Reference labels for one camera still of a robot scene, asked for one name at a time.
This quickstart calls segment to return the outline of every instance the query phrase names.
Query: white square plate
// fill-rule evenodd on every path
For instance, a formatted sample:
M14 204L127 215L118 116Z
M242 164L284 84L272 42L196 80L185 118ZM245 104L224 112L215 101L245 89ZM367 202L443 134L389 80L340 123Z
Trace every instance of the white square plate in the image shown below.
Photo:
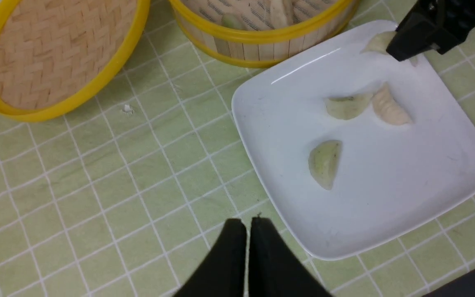
M360 51L396 24L375 21L316 45L239 87L232 113L247 154L281 218L313 256L369 250L475 194L475 127L432 66ZM370 106L330 117L324 98L388 81L414 120L390 126ZM331 191L308 167L322 141L343 142Z

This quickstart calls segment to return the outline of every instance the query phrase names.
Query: green tile tablecloth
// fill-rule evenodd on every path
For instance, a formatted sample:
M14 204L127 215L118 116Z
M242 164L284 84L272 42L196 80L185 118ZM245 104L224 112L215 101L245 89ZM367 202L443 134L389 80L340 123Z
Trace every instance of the green tile tablecloth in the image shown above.
M350 28L401 20L413 3L364 0ZM475 124L475 29L426 56ZM255 73L196 50L168 2L153 0L137 49L96 98L46 123L0 117L0 296L171 295L225 218L259 212L339 297L419 296L475 268L475 197L358 256L307 255L231 117L232 93Z

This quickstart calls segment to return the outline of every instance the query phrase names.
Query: robotic arm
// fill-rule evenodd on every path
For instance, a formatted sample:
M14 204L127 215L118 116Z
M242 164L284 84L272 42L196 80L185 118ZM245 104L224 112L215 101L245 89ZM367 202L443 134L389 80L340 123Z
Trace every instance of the robotic arm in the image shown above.
M388 53L403 61L430 49L444 54L475 27L475 0L418 0L396 29Z

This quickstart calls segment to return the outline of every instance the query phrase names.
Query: yellow rim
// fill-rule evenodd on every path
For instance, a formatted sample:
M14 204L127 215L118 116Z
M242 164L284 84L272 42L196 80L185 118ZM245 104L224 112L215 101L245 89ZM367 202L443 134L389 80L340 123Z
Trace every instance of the yellow rim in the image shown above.
M173 8L191 24L200 30L223 40L239 43L275 43L303 36L320 28L342 12L351 2L358 0L337 0L330 8L319 15L299 24L268 31L243 31L219 26L196 15L181 0L169 0Z
M10 17L12 11L14 11L20 1L21 0L2 0L0 3L0 32L8 17ZM124 42L120 45L118 51L113 55L104 69L76 94L51 107L30 111L11 107L0 99L0 113L4 116L13 118L14 120L40 122L42 120L49 120L61 116L77 108L79 105L82 105L98 93L98 91L111 81L111 79L113 79L113 77L115 77L115 75L121 70L142 35L148 14L149 1L138 0L137 12Z
M358 3L355 4L355 6L353 7L353 10L349 13L348 17L345 19L345 21L343 21L340 28L338 28L332 34L332 36L337 35L339 32L341 32L347 26L347 24L349 23L349 20L351 20L351 18L353 17L355 12L357 11L357 6L358 6ZM234 66L247 67L247 68L269 68L269 67L272 67L272 66L284 61L284 59L282 59L282 60L269 60L269 61L247 61L247 60L240 60L240 59L231 58L229 56L225 56L223 54L220 54L218 52L215 52L215 51L209 49L203 43L200 43L194 36L192 36L192 34L190 34L190 32L188 32L183 27L183 24L181 24L181 22L177 21L177 24L179 25L179 28L181 28L181 30L183 31L184 35L186 35L186 37L188 39L190 39L190 41L196 47L198 47L200 50L202 50L204 53L206 53L210 57L213 57L214 59L220 60L221 62L225 62L227 64L231 64L231 65L234 65Z

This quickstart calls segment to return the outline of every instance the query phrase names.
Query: dumpling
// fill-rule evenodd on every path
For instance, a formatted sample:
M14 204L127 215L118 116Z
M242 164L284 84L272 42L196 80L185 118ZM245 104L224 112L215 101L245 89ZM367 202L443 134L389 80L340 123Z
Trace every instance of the dumpling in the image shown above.
M387 82L373 96L373 111L381 120L394 126L413 122L409 114L393 99Z
M275 29L292 26L294 24L293 17L292 0L271 0L270 18Z
M362 93L342 98L330 98L326 101L326 110L334 118L351 120L360 116L372 97L372 93Z
M247 27L241 21L241 17L232 13L225 13L221 17L221 25L230 29L247 30Z
M311 176L326 190L333 188L341 150L341 141L329 140L320 143L309 154L309 171L311 171Z
M373 36L373 38L371 38L366 47L364 47L360 53L377 52L389 56L390 54L388 54L386 49L396 34L397 32L395 31L386 31ZM409 61L414 67L419 63L417 56L410 58Z

